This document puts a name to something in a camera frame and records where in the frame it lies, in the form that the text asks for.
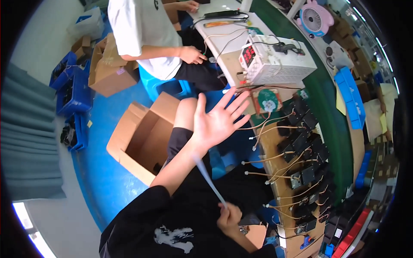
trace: white device on table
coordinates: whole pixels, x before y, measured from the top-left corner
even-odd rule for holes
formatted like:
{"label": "white device on table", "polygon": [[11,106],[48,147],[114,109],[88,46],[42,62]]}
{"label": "white device on table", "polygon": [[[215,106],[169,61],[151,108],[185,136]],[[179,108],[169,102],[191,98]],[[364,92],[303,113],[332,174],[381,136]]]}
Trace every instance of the white device on table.
{"label": "white device on table", "polygon": [[353,61],[350,59],[347,51],[335,41],[328,45],[325,49],[325,54],[327,55],[327,62],[339,70],[345,66],[349,69],[354,67]]}
{"label": "white device on table", "polygon": [[239,61],[247,72],[245,78],[251,85],[297,83],[317,69],[313,58],[303,42],[279,38],[281,42],[294,44],[304,55],[288,50],[287,54],[276,52],[272,45],[278,43],[274,36],[248,35],[247,43],[241,49]]}

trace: pink and blue fan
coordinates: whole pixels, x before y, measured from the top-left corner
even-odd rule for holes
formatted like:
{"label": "pink and blue fan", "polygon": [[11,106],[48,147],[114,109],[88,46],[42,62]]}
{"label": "pink and blue fan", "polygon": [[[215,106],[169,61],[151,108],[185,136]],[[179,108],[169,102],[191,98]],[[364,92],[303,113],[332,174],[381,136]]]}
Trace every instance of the pink and blue fan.
{"label": "pink and blue fan", "polygon": [[324,36],[334,24],[333,16],[315,0],[307,0],[300,10],[297,24],[302,26],[309,38]]}

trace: white post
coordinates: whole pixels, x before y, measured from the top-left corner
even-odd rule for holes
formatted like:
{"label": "white post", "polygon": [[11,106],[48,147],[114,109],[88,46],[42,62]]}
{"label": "white post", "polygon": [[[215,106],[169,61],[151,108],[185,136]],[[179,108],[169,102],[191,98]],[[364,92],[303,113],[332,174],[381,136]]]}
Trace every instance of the white post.
{"label": "white post", "polygon": [[306,3],[306,0],[295,0],[295,3],[292,5],[290,11],[287,14],[288,19],[294,18],[295,14],[303,7]]}
{"label": "white post", "polygon": [[241,12],[249,12],[251,8],[252,0],[242,0],[240,11]]}

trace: red digital display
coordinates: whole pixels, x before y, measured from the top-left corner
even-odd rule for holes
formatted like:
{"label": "red digital display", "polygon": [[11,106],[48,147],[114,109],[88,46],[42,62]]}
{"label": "red digital display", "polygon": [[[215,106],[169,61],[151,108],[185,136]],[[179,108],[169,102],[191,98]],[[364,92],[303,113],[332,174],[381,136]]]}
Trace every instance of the red digital display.
{"label": "red digital display", "polygon": [[244,51],[242,52],[242,55],[244,57],[245,63],[247,64],[247,67],[252,63],[252,60],[255,56],[255,51],[252,48],[252,46],[246,47]]}

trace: fan grille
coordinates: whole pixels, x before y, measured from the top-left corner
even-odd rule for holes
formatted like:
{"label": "fan grille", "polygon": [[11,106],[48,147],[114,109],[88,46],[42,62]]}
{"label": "fan grille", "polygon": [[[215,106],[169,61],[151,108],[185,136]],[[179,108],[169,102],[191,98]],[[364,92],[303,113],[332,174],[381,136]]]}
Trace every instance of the fan grille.
{"label": "fan grille", "polygon": [[314,32],[321,30],[321,17],[313,8],[304,9],[301,18],[309,30]]}

